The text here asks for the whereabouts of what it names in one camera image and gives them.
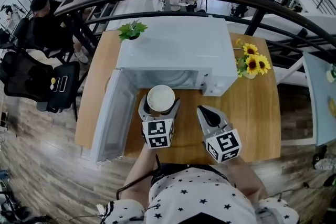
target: flower vase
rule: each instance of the flower vase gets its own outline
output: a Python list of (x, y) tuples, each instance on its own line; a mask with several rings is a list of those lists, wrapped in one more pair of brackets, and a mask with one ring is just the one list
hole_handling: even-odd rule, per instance
[(254, 79), (256, 77), (257, 74), (249, 74), (247, 73), (246, 71), (242, 72), (241, 73), (245, 78), (248, 78), (248, 79)]
[(332, 76), (331, 74), (331, 70), (328, 70), (326, 72), (326, 75), (327, 75), (327, 80), (330, 82), (330, 83), (333, 83), (335, 81), (335, 78)]

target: office desk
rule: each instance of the office desk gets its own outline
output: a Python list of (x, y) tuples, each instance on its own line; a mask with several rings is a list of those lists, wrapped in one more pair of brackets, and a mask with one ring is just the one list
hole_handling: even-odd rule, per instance
[[(255, 44), (259, 52), (270, 60), (264, 39), (230, 33), (232, 44), (240, 38)], [(137, 158), (144, 143), (138, 107), (149, 89), (138, 94), (124, 156)], [(214, 164), (215, 161), (201, 144), (203, 132), (196, 114), (198, 105), (210, 105), (222, 110), (238, 129), (242, 141), (241, 157), (247, 161), (262, 161), (280, 156), (281, 128), (278, 90), (273, 69), (255, 79), (241, 78), (221, 97), (204, 97), (197, 90), (174, 90), (181, 98), (174, 123), (174, 136), (169, 148), (159, 149), (162, 163)]]
[(336, 82), (330, 83), (327, 80), (326, 72), (330, 69), (330, 64), (328, 62), (304, 52), (303, 57), (298, 60), (294, 66), (296, 66), (295, 69), (298, 70), (302, 65), (304, 66), (304, 71), (306, 73), (311, 101), (313, 119), (312, 137), (297, 140), (285, 140), (282, 144), (316, 144), (317, 146), (320, 146), (336, 139), (336, 119), (331, 115), (328, 108), (328, 97), (336, 100)]
[[(261, 54), (270, 60), (265, 40), (230, 34), (233, 44), (238, 38), (257, 45)], [(78, 114), (75, 141), (91, 148), (96, 123), (107, 83), (116, 67), (120, 41), (117, 31), (103, 33), (87, 77)], [(133, 112), (124, 156), (137, 158), (144, 140), (141, 136), (139, 102), (148, 90), (141, 89)], [(238, 79), (222, 97), (204, 97), (199, 91), (174, 90), (181, 98), (175, 121), (172, 147), (159, 150), (164, 163), (212, 164), (213, 160), (201, 145), (202, 131), (196, 116), (200, 104), (211, 105), (227, 113), (238, 129), (245, 161), (260, 161), (280, 156), (280, 108), (275, 74), (258, 75), (254, 80)]]

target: yellow flower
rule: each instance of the yellow flower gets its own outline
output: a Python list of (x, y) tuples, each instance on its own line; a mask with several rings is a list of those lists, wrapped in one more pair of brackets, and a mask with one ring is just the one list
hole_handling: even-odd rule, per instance
[(255, 55), (250, 55), (246, 59), (246, 64), (247, 64), (247, 70), (246, 72), (250, 75), (258, 74), (260, 65), (259, 62), (257, 61), (257, 56)]
[(241, 41), (240, 38), (237, 39), (237, 41), (236, 41), (236, 45), (240, 45), (240, 46), (242, 45), (242, 41)]
[(257, 55), (258, 48), (254, 46), (253, 44), (245, 43), (245, 46), (243, 46), (244, 54), (245, 55)]
[(269, 64), (267, 58), (264, 55), (257, 56), (257, 62), (259, 63), (259, 73), (267, 74), (268, 69), (271, 69), (271, 65)]

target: white microwave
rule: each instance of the white microwave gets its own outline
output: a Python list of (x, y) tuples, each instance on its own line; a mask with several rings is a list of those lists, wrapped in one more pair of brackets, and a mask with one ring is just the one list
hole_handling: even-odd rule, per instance
[(140, 88), (165, 84), (220, 97), (237, 79), (224, 19), (152, 17), (141, 22), (148, 29), (121, 44), (97, 121), (90, 155), (93, 162), (123, 155)]

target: white shirt with black stars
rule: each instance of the white shirt with black stars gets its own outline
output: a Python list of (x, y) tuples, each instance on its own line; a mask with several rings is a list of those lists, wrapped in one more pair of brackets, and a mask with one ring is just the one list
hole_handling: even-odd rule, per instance
[(135, 200), (112, 201), (106, 206), (104, 224), (126, 223), (225, 223), (297, 224), (298, 214), (284, 200), (268, 198), (254, 208), (223, 177), (198, 168), (165, 176), (149, 193), (147, 209)]

